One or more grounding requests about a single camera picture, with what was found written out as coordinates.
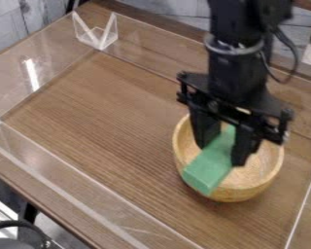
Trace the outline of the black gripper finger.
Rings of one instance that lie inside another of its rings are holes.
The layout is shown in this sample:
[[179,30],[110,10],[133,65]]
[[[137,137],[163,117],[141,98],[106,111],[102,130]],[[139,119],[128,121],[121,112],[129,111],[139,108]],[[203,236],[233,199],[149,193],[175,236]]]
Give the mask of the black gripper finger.
[[189,107],[189,120],[196,144],[203,149],[220,134],[220,121],[197,106]]
[[236,126],[235,144],[231,151],[232,166],[244,166],[251,154],[260,146],[263,139],[259,122],[250,120]]

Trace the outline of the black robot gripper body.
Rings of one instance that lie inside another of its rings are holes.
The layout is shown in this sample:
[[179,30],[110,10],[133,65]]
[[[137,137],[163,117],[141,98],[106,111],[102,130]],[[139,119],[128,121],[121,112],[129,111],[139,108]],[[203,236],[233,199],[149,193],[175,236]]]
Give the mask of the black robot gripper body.
[[224,42],[208,35],[204,39],[208,53],[205,73],[180,72],[177,101],[208,111],[220,121],[236,126],[250,120],[259,122],[263,139],[275,144],[286,140],[292,110],[267,90],[272,76],[270,39],[252,44]]

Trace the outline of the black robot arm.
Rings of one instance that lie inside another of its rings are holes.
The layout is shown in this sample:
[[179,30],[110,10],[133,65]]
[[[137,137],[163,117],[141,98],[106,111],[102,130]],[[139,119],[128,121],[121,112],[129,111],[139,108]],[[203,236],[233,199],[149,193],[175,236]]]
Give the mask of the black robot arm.
[[291,18],[291,0],[207,0],[209,31],[203,45],[207,71],[180,72],[177,101],[188,106],[195,141],[205,147],[223,123],[235,127],[229,164],[241,166],[260,143],[284,143],[292,110],[272,95],[267,81],[287,83],[271,72],[272,45],[295,46],[280,29]]

